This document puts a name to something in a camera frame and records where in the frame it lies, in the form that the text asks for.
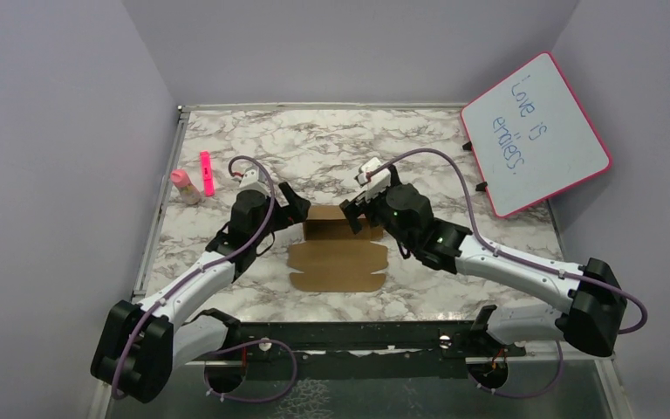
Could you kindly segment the brown cardboard box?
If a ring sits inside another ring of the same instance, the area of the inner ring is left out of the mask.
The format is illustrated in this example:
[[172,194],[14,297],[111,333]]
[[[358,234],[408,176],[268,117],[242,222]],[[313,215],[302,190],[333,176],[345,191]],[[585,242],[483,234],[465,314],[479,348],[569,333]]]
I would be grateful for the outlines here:
[[341,209],[334,205],[310,208],[304,222],[304,241],[288,250],[291,284],[303,292],[376,292],[386,282],[387,247],[379,244],[384,231],[363,216],[361,230],[352,232]]

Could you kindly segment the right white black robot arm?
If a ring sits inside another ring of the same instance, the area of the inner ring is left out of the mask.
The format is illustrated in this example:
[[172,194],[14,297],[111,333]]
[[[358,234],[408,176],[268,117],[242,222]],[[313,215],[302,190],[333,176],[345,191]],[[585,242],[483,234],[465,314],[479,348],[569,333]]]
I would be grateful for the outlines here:
[[468,332],[476,353],[563,340],[585,354],[612,355],[627,303],[606,262],[592,258],[575,265],[521,251],[504,253],[496,244],[483,244],[470,228],[434,216],[429,200],[411,184],[377,194],[363,191],[339,207],[353,232],[361,231],[362,221],[380,226],[405,257],[430,269],[484,278],[539,300],[531,306],[483,307]]

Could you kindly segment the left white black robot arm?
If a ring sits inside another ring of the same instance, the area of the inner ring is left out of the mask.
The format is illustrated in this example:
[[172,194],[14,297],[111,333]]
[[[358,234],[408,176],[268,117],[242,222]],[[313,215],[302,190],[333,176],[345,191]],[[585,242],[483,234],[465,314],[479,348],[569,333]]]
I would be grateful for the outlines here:
[[307,219],[310,201],[287,182],[279,188],[284,206],[263,186],[240,189],[229,221],[184,274],[138,303],[121,300],[110,309],[90,366],[94,378],[147,403],[179,366],[206,353],[236,353],[240,320],[201,305],[245,273],[268,235]]

